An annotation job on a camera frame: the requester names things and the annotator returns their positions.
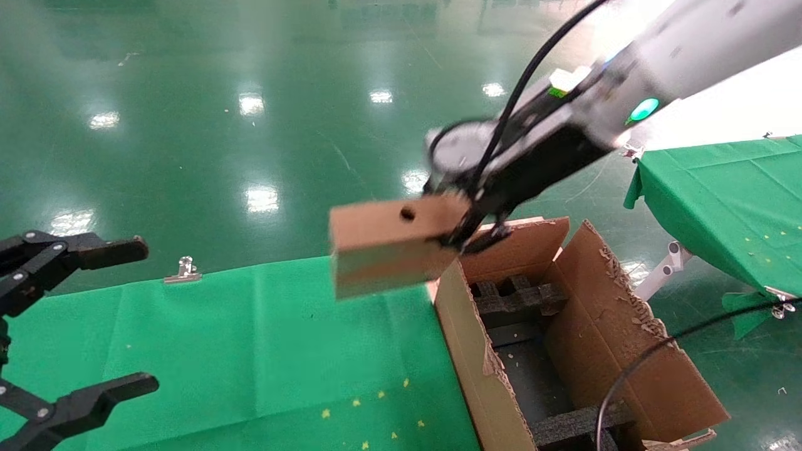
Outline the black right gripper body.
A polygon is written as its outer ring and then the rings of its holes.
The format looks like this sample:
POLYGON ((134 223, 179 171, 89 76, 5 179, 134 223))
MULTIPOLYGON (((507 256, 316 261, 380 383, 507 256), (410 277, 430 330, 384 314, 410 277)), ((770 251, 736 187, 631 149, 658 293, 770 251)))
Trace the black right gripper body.
POLYGON ((496 125, 495 120, 464 120, 432 129, 426 136, 435 191, 463 192, 483 211, 483 218, 511 213, 614 151, 614 145, 599 145, 570 123, 558 125, 544 136, 531 130, 508 143, 505 151, 496 150, 476 180, 496 125))

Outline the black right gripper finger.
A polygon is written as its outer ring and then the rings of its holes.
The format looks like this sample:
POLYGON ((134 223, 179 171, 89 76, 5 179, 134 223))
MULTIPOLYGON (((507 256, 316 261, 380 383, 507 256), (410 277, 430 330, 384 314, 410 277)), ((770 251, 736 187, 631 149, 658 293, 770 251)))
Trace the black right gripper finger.
POLYGON ((476 236, 464 244, 461 254, 480 254, 507 239, 512 234, 507 218, 507 215, 499 214, 489 229, 483 232, 484 228, 479 228, 476 236))
POLYGON ((443 248, 464 249, 483 222, 483 211, 476 204, 440 204, 437 213, 444 225, 454 226, 437 237, 443 248))

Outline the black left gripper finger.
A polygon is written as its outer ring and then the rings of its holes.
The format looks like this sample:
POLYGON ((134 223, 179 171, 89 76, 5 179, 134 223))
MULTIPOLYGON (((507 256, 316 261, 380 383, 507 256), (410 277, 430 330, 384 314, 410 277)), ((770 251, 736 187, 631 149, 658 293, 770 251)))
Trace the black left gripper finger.
POLYGON ((106 425, 119 403, 157 391, 157 377, 135 372, 81 388, 48 403, 31 392, 1 380, 1 405, 26 419, 2 441, 2 450, 53 450, 64 440, 106 425))
POLYGON ((26 232, 9 237, 1 242, 1 314, 18 317, 79 269, 129 264, 148 254, 148 244, 137 235, 115 242, 95 233, 26 232))

